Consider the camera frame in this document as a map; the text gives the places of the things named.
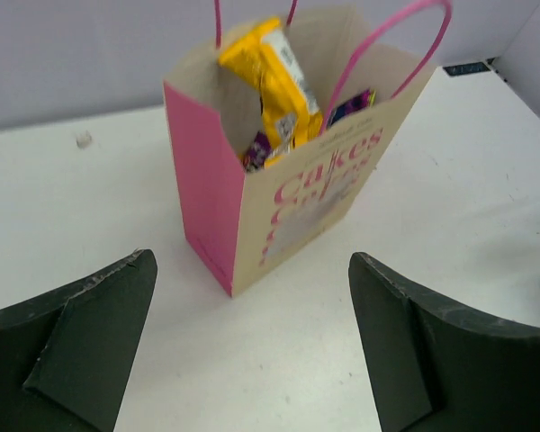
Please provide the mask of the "paper bag with pink handles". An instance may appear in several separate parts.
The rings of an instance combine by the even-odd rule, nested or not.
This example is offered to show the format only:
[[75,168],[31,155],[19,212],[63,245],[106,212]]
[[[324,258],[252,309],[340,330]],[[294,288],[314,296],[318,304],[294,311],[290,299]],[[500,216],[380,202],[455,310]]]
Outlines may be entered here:
[[[227,294],[243,292],[347,213],[434,71],[427,58],[380,38],[430,7],[416,1],[375,30],[352,5],[278,15],[323,123],[317,138],[255,172],[241,157],[264,133],[260,95],[218,59],[273,16],[217,31],[165,78],[184,234]],[[373,106],[326,128],[336,107],[368,88]]]

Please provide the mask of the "blue label right corner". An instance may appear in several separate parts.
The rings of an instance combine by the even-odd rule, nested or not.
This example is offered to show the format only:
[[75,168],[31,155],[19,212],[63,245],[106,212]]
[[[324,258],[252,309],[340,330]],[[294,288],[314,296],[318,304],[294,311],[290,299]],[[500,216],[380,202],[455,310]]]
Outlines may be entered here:
[[461,77],[484,72],[491,72],[491,65],[485,61],[477,61],[471,63],[463,63],[443,67],[443,70],[450,77]]

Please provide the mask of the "yellow snack bar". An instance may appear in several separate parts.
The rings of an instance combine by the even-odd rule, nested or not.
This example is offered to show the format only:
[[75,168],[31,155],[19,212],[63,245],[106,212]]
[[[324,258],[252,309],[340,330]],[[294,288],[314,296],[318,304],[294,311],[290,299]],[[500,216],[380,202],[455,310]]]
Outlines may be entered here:
[[238,37],[221,51],[218,63],[260,95],[263,131],[270,146],[264,167],[318,137],[323,115],[279,17]]

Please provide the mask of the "purple blue candy bag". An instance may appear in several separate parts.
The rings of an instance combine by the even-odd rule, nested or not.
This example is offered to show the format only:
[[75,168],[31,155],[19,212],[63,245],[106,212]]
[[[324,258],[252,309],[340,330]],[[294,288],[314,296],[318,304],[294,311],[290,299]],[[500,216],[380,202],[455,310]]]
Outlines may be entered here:
[[363,109],[369,108],[374,105],[376,97],[376,91],[368,88],[362,93],[353,96],[352,98],[346,100],[338,107],[336,107],[326,123],[326,128],[331,127],[336,122],[339,122],[344,117],[347,117],[350,114],[357,113]]

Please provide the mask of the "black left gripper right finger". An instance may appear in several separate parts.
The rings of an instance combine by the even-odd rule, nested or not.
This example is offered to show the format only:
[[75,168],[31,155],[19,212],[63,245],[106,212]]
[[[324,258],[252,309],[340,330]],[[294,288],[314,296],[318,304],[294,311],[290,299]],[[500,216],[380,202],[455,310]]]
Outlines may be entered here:
[[384,431],[540,431],[540,328],[415,283],[363,252],[349,286]]

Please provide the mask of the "purple chocolate pack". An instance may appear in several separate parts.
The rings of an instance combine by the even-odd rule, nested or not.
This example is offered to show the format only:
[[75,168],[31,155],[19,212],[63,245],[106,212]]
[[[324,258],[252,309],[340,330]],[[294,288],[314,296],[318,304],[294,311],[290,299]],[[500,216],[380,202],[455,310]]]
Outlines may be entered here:
[[259,131],[241,157],[242,166],[247,172],[255,172],[264,166],[273,149],[267,136]]

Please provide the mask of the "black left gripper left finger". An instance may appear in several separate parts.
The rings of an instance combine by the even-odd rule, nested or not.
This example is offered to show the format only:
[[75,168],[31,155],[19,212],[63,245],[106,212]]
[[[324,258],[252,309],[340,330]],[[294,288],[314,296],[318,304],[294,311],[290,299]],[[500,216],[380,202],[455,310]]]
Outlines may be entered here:
[[155,290],[141,249],[0,310],[0,431],[112,431]]

